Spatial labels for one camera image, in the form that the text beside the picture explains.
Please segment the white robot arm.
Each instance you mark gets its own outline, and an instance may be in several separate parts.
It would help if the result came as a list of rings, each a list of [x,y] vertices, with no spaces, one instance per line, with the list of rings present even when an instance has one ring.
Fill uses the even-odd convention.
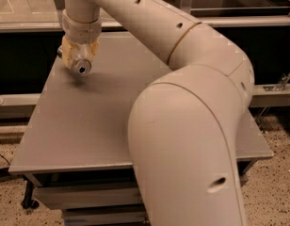
[[[247,226],[235,156],[254,72],[208,24],[163,0],[65,0],[63,29],[93,43],[105,10],[170,72],[137,97],[128,147],[152,226]]]

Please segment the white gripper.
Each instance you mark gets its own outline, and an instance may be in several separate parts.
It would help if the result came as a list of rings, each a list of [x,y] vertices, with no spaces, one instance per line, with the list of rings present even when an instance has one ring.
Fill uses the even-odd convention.
[[[62,12],[62,28],[65,36],[62,38],[62,61],[68,69],[72,69],[79,57],[79,46],[84,44],[84,58],[92,61],[99,47],[97,39],[102,32],[102,21],[98,18],[91,23],[78,23],[70,18],[66,11]]]

